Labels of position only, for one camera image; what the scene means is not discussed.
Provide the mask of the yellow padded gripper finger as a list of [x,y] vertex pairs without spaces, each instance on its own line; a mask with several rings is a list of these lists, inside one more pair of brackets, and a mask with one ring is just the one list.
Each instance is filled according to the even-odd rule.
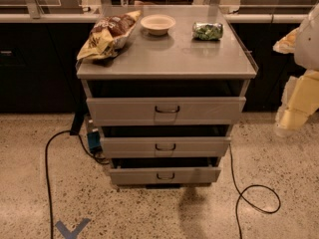
[[298,33],[298,28],[289,32],[286,36],[281,38],[273,46],[273,50],[281,54],[293,54],[295,51],[296,36]]
[[307,70],[299,78],[290,77],[285,85],[274,131],[288,137],[299,130],[319,109],[319,72]]

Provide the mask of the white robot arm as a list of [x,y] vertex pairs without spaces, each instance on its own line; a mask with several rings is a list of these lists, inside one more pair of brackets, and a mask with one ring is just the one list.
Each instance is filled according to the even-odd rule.
[[277,41],[273,50],[292,53],[294,62],[305,69],[301,77],[289,78],[276,114],[275,133],[287,137],[319,109],[319,5],[313,7],[298,28]]

